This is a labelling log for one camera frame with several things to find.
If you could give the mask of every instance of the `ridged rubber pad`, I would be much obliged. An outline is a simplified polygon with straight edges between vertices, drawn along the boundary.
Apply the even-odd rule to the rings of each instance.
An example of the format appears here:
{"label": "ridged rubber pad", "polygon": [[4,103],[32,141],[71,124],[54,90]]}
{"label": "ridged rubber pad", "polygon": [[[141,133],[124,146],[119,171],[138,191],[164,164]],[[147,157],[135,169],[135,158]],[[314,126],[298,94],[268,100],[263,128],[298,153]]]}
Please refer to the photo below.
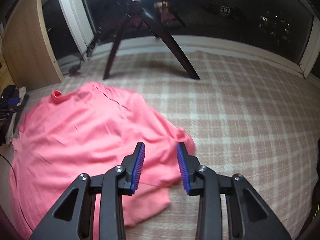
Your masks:
{"label": "ridged rubber pad", "polygon": [[138,184],[139,184],[142,166],[143,166],[143,162],[144,162],[144,156],[145,156],[145,146],[143,143],[141,145],[136,163],[135,163],[133,171],[132,171],[132,183],[131,183],[131,187],[130,187],[132,194],[134,194],[134,192],[138,189]]}
{"label": "ridged rubber pad", "polygon": [[189,172],[188,172],[187,165],[184,161],[180,144],[178,144],[178,147],[177,147],[177,159],[178,159],[180,174],[182,178],[183,188],[189,195],[191,190],[190,181],[189,181]]}

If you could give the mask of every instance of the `pink fabric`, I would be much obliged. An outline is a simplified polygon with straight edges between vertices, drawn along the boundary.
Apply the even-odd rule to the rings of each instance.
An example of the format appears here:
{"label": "pink fabric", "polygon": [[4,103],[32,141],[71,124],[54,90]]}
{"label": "pink fabric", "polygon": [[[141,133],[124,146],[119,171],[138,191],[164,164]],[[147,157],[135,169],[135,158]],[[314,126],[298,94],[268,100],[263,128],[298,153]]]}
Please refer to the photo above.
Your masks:
{"label": "pink fabric", "polygon": [[[182,128],[174,127],[133,91],[90,82],[62,95],[54,90],[42,98],[19,127],[13,141],[10,184],[16,228],[24,239],[34,229],[68,185],[81,173],[103,174],[131,154],[138,141],[146,156],[135,195],[123,197],[124,223],[134,226],[169,204],[169,186],[179,181],[178,142],[189,153],[195,146]],[[98,239],[97,198],[94,236]]]}

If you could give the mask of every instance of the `black tripod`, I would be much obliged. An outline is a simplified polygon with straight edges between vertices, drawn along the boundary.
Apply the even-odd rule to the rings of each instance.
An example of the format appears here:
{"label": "black tripod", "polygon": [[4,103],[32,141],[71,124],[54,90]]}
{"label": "black tripod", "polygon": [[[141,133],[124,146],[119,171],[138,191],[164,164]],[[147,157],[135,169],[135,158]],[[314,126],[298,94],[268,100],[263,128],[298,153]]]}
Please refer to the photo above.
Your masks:
{"label": "black tripod", "polygon": [[108,62],[106,65],[106,69],[104,72],[103,79],[107,79],[109,77],[110,68],[112,66],[113,60],[116,56],[116,52],[119,48],[122,35],[127,27],[128,22],[135,15],[139,15],[142,21],[147,25],[149,30],[156,38],[161,38],[161,40],[167,45],[167,47],[171,50],[171,52],[175,55],[177,60],[181,63],[184,69],[187,71],[190,78],[200,79],[197,72],[191,65],[190,61],[183,53],[182,49],[176,43],[171,34],[162,26],[161,22],[151,14],[147,9],[142,8],[139,2],[135,2],[132,0],[126,0],[127,13],[121,19],[118,29],[116,31],[115,41],[113,43]]}

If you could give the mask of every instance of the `power cord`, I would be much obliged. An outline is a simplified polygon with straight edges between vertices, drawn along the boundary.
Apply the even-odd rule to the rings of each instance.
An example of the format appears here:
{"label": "power cord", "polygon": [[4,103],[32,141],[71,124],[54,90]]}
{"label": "power cord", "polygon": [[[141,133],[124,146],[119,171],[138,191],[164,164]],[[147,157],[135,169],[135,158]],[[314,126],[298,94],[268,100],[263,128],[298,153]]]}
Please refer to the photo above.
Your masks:
{"label": "power cord", "polygon": [[[11,167],[11,169],[12,169],[13,175],[14,175],[14,180],[15,180],[15,182],[16,182],[16,186],[17,186],[17,177],[16,177],[16,173],[14,172],[14,169],[13,169],[13,167],[12,167],[11,163],[10,163],[10,162],[8,161],[8,159],[7,159],[6,157],[4,157],[2,154],[0,154],[0,156],[1,156],[2,158],[4,158],[4,159],[6,160],[6,162],[7,162],[7,163],[9,163],[9,165],[10,165],[10,167]],[[31,226],[29,225],[28,221],[26,220],[26,217],[24,216],[24,213],[23,213],[23,211],[22,211],[22,208],[21,208],[20,202],[18,202],[18,203],[19,203],[19,207],[20,207],[20,210],[21,210],[21,214],[22,214],[22,216],[23,216],[23,218],[24,218],[25,222],[27,223],[27,225],[28,225],[28,227],[30,228],[30,230],[33,232],[33,230],[31,229]]]}

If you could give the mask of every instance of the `plaid fabric surface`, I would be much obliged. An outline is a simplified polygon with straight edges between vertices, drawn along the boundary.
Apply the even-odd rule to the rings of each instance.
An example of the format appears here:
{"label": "plaid fabric surface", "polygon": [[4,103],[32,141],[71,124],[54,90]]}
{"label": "plaid fabric surface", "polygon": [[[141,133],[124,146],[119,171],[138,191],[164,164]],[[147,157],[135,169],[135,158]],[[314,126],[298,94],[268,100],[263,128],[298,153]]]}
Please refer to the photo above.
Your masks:
{"label": "plaid fabric surface", "polygon": [[[320,137],[320,90],[266,63],[197,51],[187,57],[201,80],[187,78],[171,53],[119,56],[102,81],[106,59],[85,63],[63,83],[30,92],[28,108],[52,89],[63,93],[88,81],[134,90],[196,143],[202,164],[217,173],[243,174],[292,237],[310,211]],[[194,239],[198,197],[182,185],[172,205],[135,228],[128,239]],[[223,203],[223,234],[228,239]]]}

